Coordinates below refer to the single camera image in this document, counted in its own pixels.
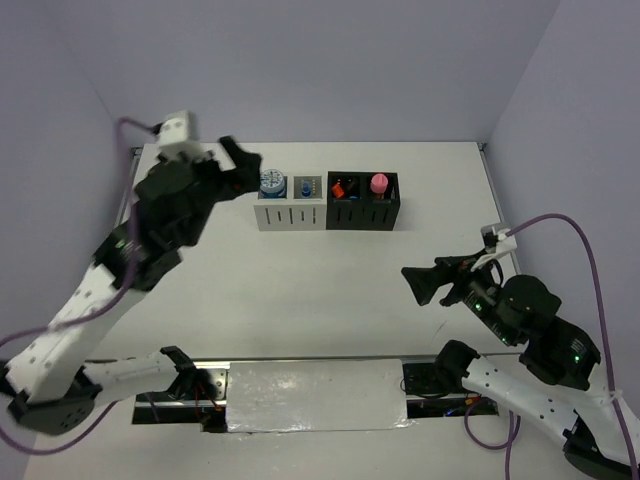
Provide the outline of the blue patterned tape roll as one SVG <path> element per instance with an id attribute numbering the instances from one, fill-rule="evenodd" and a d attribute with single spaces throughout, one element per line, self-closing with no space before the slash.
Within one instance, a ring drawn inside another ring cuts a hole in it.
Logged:
<path id="1" fill-rule="evenodd" d="M 278 169 L 263 170 L 260 174 L 259 194 L 262 198 L 284 198 L 287 176 Z"/>

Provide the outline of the orange highlighter marker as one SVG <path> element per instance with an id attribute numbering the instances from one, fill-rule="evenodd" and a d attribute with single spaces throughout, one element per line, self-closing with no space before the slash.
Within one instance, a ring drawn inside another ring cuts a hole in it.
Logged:
<path id="1" fill-rule="evenodd" d="M 335 199 L 343 199 L 346 197 L 346 192 L 343 189 L 342 185 L 338 182 L 336 182 L 332 187 L 331 187 L 331 192 L 332 195 Z"/>

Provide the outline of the pink glue stick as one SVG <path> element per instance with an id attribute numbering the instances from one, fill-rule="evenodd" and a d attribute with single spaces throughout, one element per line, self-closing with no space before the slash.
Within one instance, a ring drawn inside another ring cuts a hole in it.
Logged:
<path id="1" fill-rule="evenodd" d="M 388 176 L 384 173 L 376 173 L 369 181 L 369 192 L 374 199 L 385 200 L 389 186 L 390 181 Z"/>

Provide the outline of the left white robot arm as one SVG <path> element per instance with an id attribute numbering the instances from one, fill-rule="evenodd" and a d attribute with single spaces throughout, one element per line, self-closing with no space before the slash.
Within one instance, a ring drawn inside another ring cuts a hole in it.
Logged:
<path id="1" fill-rule="evenodd" d="M 139 181 L 129 217 L 92 256 L 80 285 L 48 326 L 1 371 L 8 412 L 27 430 L 59 436 L 92 411 L 138 394 L 166 392 L 182 399 L 207 375 L 176 346 L 148 356 L 96 361 L 92 354 L 117 322 L 195 246 L 219 202 L 255 193 L 262 158 L 231 136 L 218 141 L 233 166 L 212 152 L 164 153 Z"/>

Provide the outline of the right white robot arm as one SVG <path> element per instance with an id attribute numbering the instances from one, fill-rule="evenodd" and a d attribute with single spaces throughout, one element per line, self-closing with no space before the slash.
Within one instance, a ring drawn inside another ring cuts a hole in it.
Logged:
<path id="1" fill-rule="evenodd" d="M 565 459 L 594 479 L 639 476 L 639 420 L 610 390 L 604 356 L 589 335 L 558 316 L 559 297 L 534 276 L 498 283 L 495 262 L 475 268 L 473 256 L 438 257 L 431 268 L 401 274 L 421 306 L 447 287 L 443 307 L 462 304 L 508 347 L 538 382 L 525 384 L 459 340 L 435 358 L 436 383 L 446 391 L 486 396 L 557 442 Z"/>

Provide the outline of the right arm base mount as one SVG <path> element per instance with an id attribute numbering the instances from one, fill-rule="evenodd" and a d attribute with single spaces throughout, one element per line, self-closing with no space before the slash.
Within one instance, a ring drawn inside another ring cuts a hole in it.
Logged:
<path id="1" fill-rule="evenodd" d="M 400 388 L 405 394 L 409 419 L 464 417 L 466 413 L 498 415 L 494 401 L 449 382 L 433 362 L 403 363 L 402 369 Z"/>

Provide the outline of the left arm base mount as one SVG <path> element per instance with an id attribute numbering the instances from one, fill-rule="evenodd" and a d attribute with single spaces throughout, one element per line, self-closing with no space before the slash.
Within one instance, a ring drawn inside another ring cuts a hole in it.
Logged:
<path id="1" fill-rule="evenodd" d="M 187 425 L 202 432 L 226 433 L 230 364 L 200 361 L 203 379 L 190 392 L 149 392 L 135 397 L 131 423 L 137 426 Z"/>

